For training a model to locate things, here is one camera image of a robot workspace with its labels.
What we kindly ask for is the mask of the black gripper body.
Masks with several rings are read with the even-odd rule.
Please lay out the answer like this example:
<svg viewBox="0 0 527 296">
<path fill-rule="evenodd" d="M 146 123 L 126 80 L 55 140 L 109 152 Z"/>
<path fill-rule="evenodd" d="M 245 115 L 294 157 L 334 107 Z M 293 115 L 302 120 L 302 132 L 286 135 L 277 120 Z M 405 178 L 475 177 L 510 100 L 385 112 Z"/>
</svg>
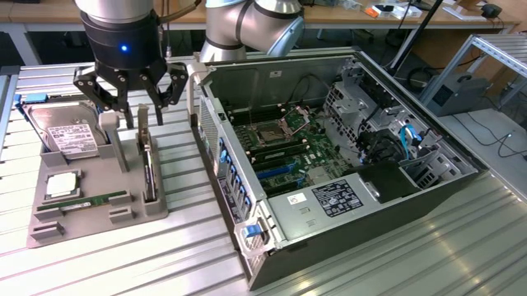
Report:
<svg viewBox="0 0 527 296">
<path fill-rule="evenodd" d="M 82 12 L 81 18 L 97 60 L 97 75 L 117 77 L 149 73 L 162 77 L 166 61 L 161 53 L 159 17 L 154 10 L 131 23 L 107 23 Z"/>
</svg>

